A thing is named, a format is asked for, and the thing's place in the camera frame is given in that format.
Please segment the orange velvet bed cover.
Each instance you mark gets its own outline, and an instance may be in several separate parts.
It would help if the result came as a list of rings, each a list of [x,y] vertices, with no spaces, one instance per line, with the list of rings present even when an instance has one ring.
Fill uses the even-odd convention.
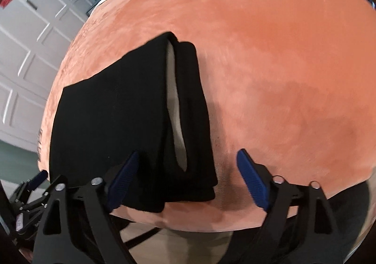
[[[66,86],[81,82],[157,36],[196,48],[218,183],[208,202],[168,202],[160,213],[119,217],[188,232],[258,227],[236,165],[246,149],[291,183],[317,181],[327,197],[375,169],[375,10],[366,0],[106,0],[71,43],[39,134],[50,141]]]

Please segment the white panelled wardrobe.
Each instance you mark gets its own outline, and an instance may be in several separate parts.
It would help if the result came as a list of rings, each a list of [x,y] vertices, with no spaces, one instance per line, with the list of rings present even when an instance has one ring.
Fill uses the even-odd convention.
[[[1,140],[35,152],[45,104],[94,0],[1,1]]]

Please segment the black pants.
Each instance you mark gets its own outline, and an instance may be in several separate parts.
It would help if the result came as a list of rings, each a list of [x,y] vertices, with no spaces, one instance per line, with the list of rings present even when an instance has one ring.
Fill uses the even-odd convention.
[[[108,206],[160,213],[208,202],[218,183],[196,48],[163,33],[66,86],[52,128],[51,179],[107,182]]]

